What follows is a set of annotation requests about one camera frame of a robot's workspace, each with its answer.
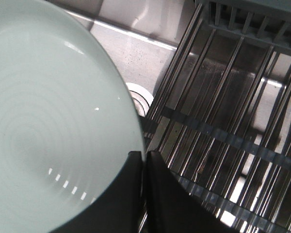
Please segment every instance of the dish rack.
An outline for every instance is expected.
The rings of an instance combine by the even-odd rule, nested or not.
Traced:
[[[291,233],[291,0],[195,3],[146,148],[230,227]]]

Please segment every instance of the white plate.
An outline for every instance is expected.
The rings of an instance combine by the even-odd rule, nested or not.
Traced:
[[[143,148],[100,44],[50,3],[0,0],[0,233],[60,226]]]

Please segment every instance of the metal rod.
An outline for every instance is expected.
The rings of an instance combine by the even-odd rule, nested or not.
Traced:
[[[142,217],[142,220],[139,224],[138,233],[140,233],[142,231],[142,229],[144,228],[144,226],[146,224],[146,220],[147,220],[147,212],[145,212],[145,214]]]
[[[232,134],[236,134],[238,132],[238,129],[240,128],[241,124],[243,123],[244,117],[246,115],[246,113],[248,112],[248,109],[252,103],[252,100],[254,98],[254,95],[259,87],[259,84],[261,82],[261,79],[263,77],[263,74],[265,73],[265,70],[267,68],[268,63],[270,62],[270,59],[272,57],[272,54],[274,52],[274,47],[270,46],[268,48],[268,50],[265,53],[265,56],[263,58],[263,61],[259,67],[259,70],[256,74],[256,76],[254,77],[254,80],[247,92],[247,95],[244,99],[244,101],[242,102],[242,106],[238,111],[234,112],[234,116],[231,118],[232,121],[230,122],[227,131],[229,133]],[[219,153],[216,165],[213,169],[213,172],[210,175],[210,179],[207,182],[207,188],[212,190],[215,179],[220,171],[220,168],[222,166],[223,161],[226,158],[227,155],[227,151],[229,150],[229,145],[228,144],[224,144],[223,147],[221,147],[221,152]]]
[[[205,58],[206,58],[206,54],[208,53],[208,50],[211,46],[211,43],[213,41],[213,38],[214,38],[214,35],[215,35],[215,32],[216,32],[216,29],[213,29],[197,59],[197,62],[193,68],[193,70],[191,71],[190,75],[189,75],[189,78],[185,84],[185,87],[184,87],[184,90],[179,98],[179,101],[177,102],[176,104],[176,110],[179,111],[184,102],[186,101],[187,99],[187,96],[192,88],[192,83],[195,79],[195,76],[197,75],[197,73],[199,72],[200,68],[201,68],[201,65],[203,64]],[[159,151],[163,151],[164,149],[164,146],[166,144],[166,142],[168,141],[168,138],[169,138],[169,135],[170,133],[172,132],[172,129],[173,129],[173,126],[174,126],[175,122],[174,121],[169,121],[168,122],[168,125],[167,125],[167,128],[162,136],[162,140],[160,141],[159,145],[158,145],[158,148],[159,148]]]
[[[219,99],[219,96],[223,90],[223,87],[228,82],[228,76],[229,76],[229,74],[232,70],[232,67],[236,61],[236,58],[241,50],[241,47],[243,45],[243,41],[244,41],[244,37],[242,36],[239,39],[236,47],[234,48],[234,51],[229,59],[229,62],[227,64],[227,66],[226,66],[226,68],[221,76],[221,79],[220,79],[219,83],[217,84],[216,89],[211,97],[211,100],[209,101],[209,104],[208,104],[208,106],[203,114],[202,121],[204,121],[204,122],[208,122],[209,118],[211,117],[212,112],[217,111],[217,108],[219,107],[219,106],[217,106],[215,108],[217,102],[222,101],[222,98]],[[195,133],[193,143],[189,148],[189,153],[186,155],[186,158],[184,159],[183,163],[181,164],[180,175],[183,175],[183,173],[187,169],[187,166],[192,158],[193,151],[197,145],[197,141],[199,140],[200,135],[201,135],[201,133]]]
[[[207,89],[206,89],[206,92],[205,93],[208,93],[209,92],[209,89],[210,89],[210,84],[208,84],[207,86]],[[200,100],[200,103],[199,104],[196,104],[194,106],[194,109],[191,113],[191,115],[193,116],[196,116],[197,113],[200,111],[201,107],[202,107],[202,103],[205,101],[206,99],[206,94],[204,94]],[[169,161],[169,163],[167,163],[168,167],[170,167],[172,164],[173,164],[173,161],[183,143],[183,140],[184,138],[189,135],[189,133],[191,132],[192,130],[189,128],[189,127],[186,127],[186,126],[182,126],[181,127],[181,130],[180,130],[180,133],[179,133],[179,136],[176,140],[176,143],[173,145],[173,148],[171,150],[171,153],[170,153],[170,156],[171,156],[171,159]]]
[[[243,103],[243,101],[241,100],[241,98],[239,98],[239,100],[237,101],[237,104],[236,104],[236,108],[235,109],[239,109],[240,105]],[[230,126],[232,124],[232,122],[234,121],[234,115],[235,115],[235,112],[232,116],[232,118],[229,120],[228,124],[227,124],[227,129],[226,131],[227,132],[230,132],[231,129],[230,129]],[[196,166],[195,170],[194,170],[194,180],[197,181],[197,178],[198,178],[198,172],[200,169],[202,169],[205,165],[206,165],[206,162],[207,162],[207,158],[209,156],[209,153],[211,151],[211,148],[213,146],[213,143],[215,142],[215,139],[214,138],[208,138],[207,142],[204,141],[203,143],[201,143],[201,146],[199,148],[199,150],[196,152],[197,154],[202,154],[203,155],[203,160],[201,161],[200,165],[199,166]],[[219,147],[219,153],[218,154],[218,158],[215,162],[215,167],[218,166],[218,164],[222,164],[223,160],[224,160],[224,157],[225,157],[225,154],[223,154],[223,157],[222,157],[222,152],[220,152],[224,146],[228,146],[227,144],[225,143],[221,143],[220,144],[220,147]]]
[[[159,122],[161,119],[161,113],[163,107],[166,105],[167,99],[170,95],[170,91],[173,88],[176,79],[178,77],[179,68],[181,69],[186,57],[188,56],[196,34],[199,32],[202,26],[202,19],[200,19],[203,4],[198,4],[192,18],[183,34],[183,37],[179,43],[179,46],[175,52],[175,55],[166,71],[166,74],[159,86],[156,97],[154,98],[150,109],[147,113],[147,118],[154,122]],[[145,137],[152,138],[153,135],[145,133]]]
[[[290,150],[291,150],[291,143],[289,145],[289,151],[287,155],[289,154]],[[274,189],[274,185],[280,174],[280,171],[281,171],[281,167],[275,166],[275,165],[271,166],[271,169],[268,172],[267,177],[264,182],[265,185],[263,186],[261,190],[257,204],[254,208],[255,213],[258,213],[258,214],[263,213],[263,211],[266,209],[267,205],[265,204],[265,202],[270,199],[270,195],[273,193],[272,191]]]
[[[270,217],[269,217],[269,219],[272,222],[275,222],[277,219],[278,212],[280,208],[282,207],[282,203],[286,197],[286,193],[290,185],[291,185],[291,173],[285,178],[284,182],[281,184],[281,189],[277,195],[278,198],[276,202],[273,204],[273,208],[271,210]]]
[[[216,32],[216,30],[213,30],[212,32],[211,32],[211,34],[210,34],[210,36],[209,36],[209,38],[208,38],[208,40],[207,40],[207,43],[206,43],[206,46],[204,47],[204,49],[203,49],[203,51],[202,51],[202,53],[201,53],[201,55],[200,55],[200,62],[197,62],[196,63],[196,66],[195,66],[195,70],[196,70],[196,73],[199,71],[199,69],[200,69],[200,66],[201,66],[201,64],[202,64],[202,61],[205,59],[205,57],[206,57],[206,54],[207,54],[207,51],[208,51],[208,49],[209,49],[209,47],[210,47],[210,45],[211,45],[211,43],[212,43],[212,40],[213,40],[213,37],[214,37],[214,34],[215,34],[215,32]],[[182,101],[181,101],[181,104],[178,104],[178,108],[180,109],[181,107],[182,107],[182,104],[184,103],[184,101],[186,100],[186,98],[184,99],[182,99]],[[198,113],[199,112],[199,109],[201,108],[201,104],[195,104],[194,106],[193,106],[193,108],[191,109],[191,111],[190,111],[190,114],[191,115],[195,115],[196,113]],[[168,167],[170,167],[172,164],[173,164],[173,162],[174,162],[174,159],[175,159],[175,156],[176,156],[176,153],[177,153],[177,151],[178,151],[178,149],[179,149],[179,147],[180,147],[180,145],[181,145],[181,143],[182,143],[182,141],[183,141],[183,139],[184,139],[184,136],[188,133],[188,131],[190,132],[190,129],[189,128],[187,128],[186,126],[182,126],[181,127],[181,130],[180,130],[180,133],[179,133],[179,136],[177,137],[177,141],[176,141],[176,143],[173,145],[173,147],[172,147],[172,150],[171,150],[171,152],[169,153],[169,155],[168,155],[168,157],[167,157],[167,159],[166,159],[166,163],[167,163],[167,166]]]
[[[219,206],[223,211],[227,211],[243,221],[254,219],[254,225],[259,226],[260,230],[263,232],[291,233],[291,231],[287,231],[283,226],[270,222],[263,216],[258,216],[250,210],[244,209],[230,200],[222,198],[220,195],[217,195],[217,193],[209,191],[208,189],[193,183],[185,177],[181,177],[178,174],[176,174],[175,177],[182,187],[187,192],[190,192],[192,196],[198,197],[200,200],[203,200],[211,206]]]
[[[275,67],[275,65],[277,63],[277,60],[279,58],[279,55],[280,55],[280,53],[278,53],[278,52],[275,53],[275,56],[274,56],[274,58],[273,58],[273,60],[272,60],[272,62],[270,64],[270,67],[268,68],[268,70],[266,71],[266,73],[264,75],[265,77],[269,77],[270,74],[272,73],[272,71],[273,71],[273,69],[274,69],[274,67]],[[262,85],[262,87],[261,87],[261,89],[259,91],[259,94],[257,96],[257,100],[253,105],[253,108],[252,108],[251,113],[249,115],[249,120],[248,120],[248,122],[246,124],[246,129],[242,133],[242,137],[244,137],[244,138],[247,135],[247,132],[248,132],[248,130],[250,128],[250,125],[251,125],[251,123],[252,123],[252,121],[254,119],[254,116],[255,116],[256,110],[257,110],[257,108],[259,106],[259,101],[262,98],[262,94],[264,92],[264,88],[266,86],[266,83],[267,83],[266,81],[263,83],[263,85]],[[235,160],[232,162],[233,163],[233,167],[232,167],[231,171],[228,174],[228,177],[226,179],[226,183],[225,183],[224,188],[223,188],[223,190],[221,192],[221,194],[225,198],[229,199],[231,197],[231,195],[233,193],[232,187],[238,181],[238,177],[239,177],[239,175],[241,174],[241,172],[243,170],[243,167],[244,167],[244,165],[245,165],[245,163],[247,161],[247,158],[248,158],[248,154],[246,152],[244,152],[242,150],[239,150],[237,152],[237,154],[235,156]],[[223,214],[223,212],[221,212],[219,214],[219,218],[222,217],[222,214]]]
[[[286,90],[284,91],[279,105],[276,107],[273,117],[269,120],[268,125],[266,127],[266,131],[265,134],[262,137],[261,143],[260,145],[262,147],[267,147],[269,142],[270,142],[270,138],[276,128],[276,125],[278,124],[279,118],[283,113],[283,110],[285,108],[285,105],[287,104],[287,100],[289,100],[291,96],[291,77],[290,77],[290,82],[286,88]],[[248,188],[251,185],[253,178],[256,176],[256,171],[258,170],[260,165],[260,159],[259,158],[254,158],[254,161],[249,169],[248,175],[247,175],[247,179],[245,181],[245,184],[242,188],[242,192],[239,198],[239,204],[243,204],[246,203],[246,198],[247,198],[247,194],[248,194]]]

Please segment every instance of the dish rack wire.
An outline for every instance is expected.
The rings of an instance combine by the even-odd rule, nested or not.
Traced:
[[[196,1],[146,115],[187,192],[240,232],[291,232],[291,0]]]

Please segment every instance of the plate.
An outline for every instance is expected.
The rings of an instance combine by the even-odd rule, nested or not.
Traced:
[[[48,2],[0,0],[0,233],[62,225],[143,149],[127,88],[89,32]]]

